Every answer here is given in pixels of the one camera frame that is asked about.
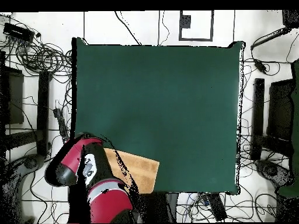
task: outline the black border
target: black border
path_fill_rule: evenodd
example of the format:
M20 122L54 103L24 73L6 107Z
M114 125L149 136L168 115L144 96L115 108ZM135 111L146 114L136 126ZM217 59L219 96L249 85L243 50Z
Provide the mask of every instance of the black border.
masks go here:
M180 10L180 20L183 17L183 11ZM179 28L179 41L213 41L213 35L214 35L214 11L211 10L211 29L210 29L210 38L182 38L182 25L180 24Z

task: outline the wooden block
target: wooden block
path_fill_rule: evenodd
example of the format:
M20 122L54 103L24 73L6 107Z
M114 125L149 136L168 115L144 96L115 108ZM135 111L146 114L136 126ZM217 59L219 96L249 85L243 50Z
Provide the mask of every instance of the wooden block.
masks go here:
M121 171L121 168L116 160L115 151L113 149L105 148L105 152L113 175L123 180L128 186L130 186L130 176L123 175L123 172ZM136 182L139 193L152 193L159 168L159 162L122 151L117 151L117 153L120 155L132 178Z

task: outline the white label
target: white label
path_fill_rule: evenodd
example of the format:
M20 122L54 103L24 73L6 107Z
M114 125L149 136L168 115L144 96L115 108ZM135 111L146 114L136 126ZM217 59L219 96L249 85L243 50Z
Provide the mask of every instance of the white label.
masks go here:
M83 170L83 175L85 177L86 185L88 185L91 182L91 180L95 174L96 174L95 156L93 154L87 154L87 155L85 155L85 167Z

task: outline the black cable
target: black cable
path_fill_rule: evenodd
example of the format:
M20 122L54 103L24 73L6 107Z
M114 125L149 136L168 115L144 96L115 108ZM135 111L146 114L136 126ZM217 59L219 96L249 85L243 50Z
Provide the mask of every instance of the black cable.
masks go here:
M163 42L165 42L165 41L167 41L167 39L168 39L168 36L169 36L169 34L170 34L170 32L169 32L169 29L164 25L164 14L165 14L165 11L163 11L163 17L162 17L162 24L163 24L163 26L164 26L164 28L166 28L167 29L167 31L168 31L168 34L167 34L167 37L166 37L166 39L165 40L163 40L162 42L161 42L161 44L160 45L162 45L163 44Z
M124 24L124 26L125 26L126 29L129 31L129 33L132 35L132 37L133 37L134 40L137 42L137 44L138 44L139 46L141 46L142 44L136 40L136 38L135 38L134 35L132 34L131 30L130 30L130 29L128 28L128 26L127 26L127 25L126 25L126 24L119 18L119 16L117 15L116 11L115 11L114 13L115 13L116 17L118 18L118 20L119 20L122 24Z
M59 216L58 216L58 218L55 220L55 222L54 222L54 224L59 224L57 221L58 221L58 219L62 216L62 215L69 215L69 213L61 213Z
M255 198L255 200L254 200L254 203L255 203L255 211L256 211L256 214L257 214L257 216L258 216L258 218L259 218L259 220L260 220L261 222L263 222L263 221L262 221L262 219L260 218L259 214L262 214L262 213L260 213L260 212L258 211L257 201L258 201L258 198L261 197L261 196L263 196L263 195L270 196L270 197L274 198L274 199L277 201L276 197L274 197L273 195L271 195L271 194L269 194L269 193L261 193L261 194L259 194L259 195ZM269 214L270 214L271 216L273 216L273 217L276 216L275 214L273 215L272 213L266 211L266 210L263 209L263 208L262 208L262 210L263 210L264 214L265 214L265 212L267 212L267 213L269 213Z
M286 57L286 61L287 61L287 62L288 62L287 58L288 58L288 56L290 55L290 52L291 52L292 46L293 46L293 44L294 44L295 40L298 38L298 36L299 36L299 33L297 34L297 36L295 37L295 39L294 39L294 40L293 40L293 42L291 43L290 49L289 49L289 51L288 51L288 54L287 54L287 57Z
M33 184L34 180L35 180L35 171L33 172L33 180L32 180L32 182L31 182L31 184L30 184L30 188L29 188L29 190L30 190L30 192L32 193L33 196L35 196L38 200L43 201L43 202L45 203L45 205L46 205L46 208L44 209L43 213L40 215L39 219L37 220L37 224L39 224L41 217L45 214L45 212L46 212L46 210L47 210L47 208L48 208L48 204L47 204L43 199L41 199L40 197L38 197L38 196L32 191L32 184Z

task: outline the green felt surface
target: green felt surface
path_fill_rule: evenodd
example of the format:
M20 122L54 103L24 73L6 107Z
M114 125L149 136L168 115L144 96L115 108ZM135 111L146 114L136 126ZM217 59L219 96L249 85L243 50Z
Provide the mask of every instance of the green felt surface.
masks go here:
M159 161L154 191L236 191L241 50L77 39L76 132Z
M294 149L293 157L290 159L290 169L294 176L294 183L290 186L281 187L278 193L287 198L299 198L299 59L291 65L295 89L291 94L294 106L294 119L291 141Z

